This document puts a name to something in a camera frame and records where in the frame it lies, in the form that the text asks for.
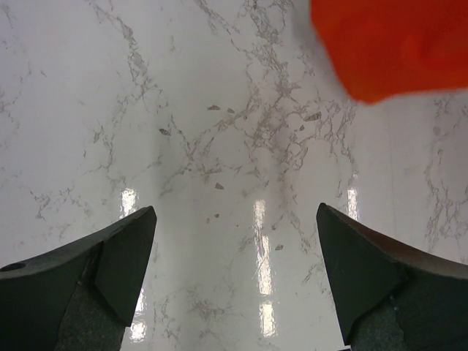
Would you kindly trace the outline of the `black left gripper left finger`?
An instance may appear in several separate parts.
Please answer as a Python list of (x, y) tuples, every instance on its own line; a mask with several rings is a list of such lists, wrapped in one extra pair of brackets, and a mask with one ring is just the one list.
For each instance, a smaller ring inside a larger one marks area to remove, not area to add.
[(2, 350), (119, 350), (131, 326), (156, 213), (112, 225), (1, 268)]

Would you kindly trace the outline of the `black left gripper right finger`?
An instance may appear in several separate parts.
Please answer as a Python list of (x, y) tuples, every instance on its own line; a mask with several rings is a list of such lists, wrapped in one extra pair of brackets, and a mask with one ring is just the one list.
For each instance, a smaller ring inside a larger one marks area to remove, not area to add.
[(322, 203), (317, 229), (351, 350), (466, 350), (467, 266), (372, 230)]

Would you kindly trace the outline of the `orange t shirt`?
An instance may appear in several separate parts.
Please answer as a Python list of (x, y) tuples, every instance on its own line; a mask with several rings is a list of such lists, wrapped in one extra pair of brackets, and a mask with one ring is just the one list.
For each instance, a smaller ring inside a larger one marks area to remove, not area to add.
[(466, 1), (311, 1), (310, 18), (355, 100), (467, 87)]

